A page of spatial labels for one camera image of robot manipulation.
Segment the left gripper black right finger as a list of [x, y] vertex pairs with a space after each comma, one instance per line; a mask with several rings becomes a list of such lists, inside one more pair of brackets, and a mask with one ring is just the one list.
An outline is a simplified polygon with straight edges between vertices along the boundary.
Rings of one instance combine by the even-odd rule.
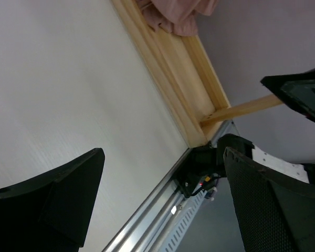
[[245, 251], [315, 251], [315, 185], [232, 148], [223, 158]]

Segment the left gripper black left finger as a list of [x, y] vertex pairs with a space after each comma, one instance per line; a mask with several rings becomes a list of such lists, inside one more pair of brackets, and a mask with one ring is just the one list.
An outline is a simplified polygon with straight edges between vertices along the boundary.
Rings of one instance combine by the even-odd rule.
[[105, 154], [74, 160], [0, 189], [0, 251], [79, 251], [85, 244]]

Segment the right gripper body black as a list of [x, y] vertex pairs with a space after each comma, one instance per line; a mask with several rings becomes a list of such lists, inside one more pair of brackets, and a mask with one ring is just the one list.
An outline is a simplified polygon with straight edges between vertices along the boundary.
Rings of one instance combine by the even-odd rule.
[[315, 123], [315, 68], [298, 74], [265, 76], [260, 83], [290, 109]]

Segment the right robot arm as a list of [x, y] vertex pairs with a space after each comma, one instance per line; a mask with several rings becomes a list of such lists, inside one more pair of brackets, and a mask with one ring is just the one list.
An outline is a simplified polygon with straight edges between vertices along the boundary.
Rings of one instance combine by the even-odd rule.
[[[315, 68], [298, 74], [265, 76], [260, 82], [288, 108], [315, 123]], [[175, 172], [174, 179], [186, 198], [201, 191], [213, 191], [218, 181], [226, 177], [223, 154], [227, 147], [275, 171], [315, 185], [315, 164], [287, 163], [234, 134], [222, 136], [216, 144], [208, 142], [193, 148]]]

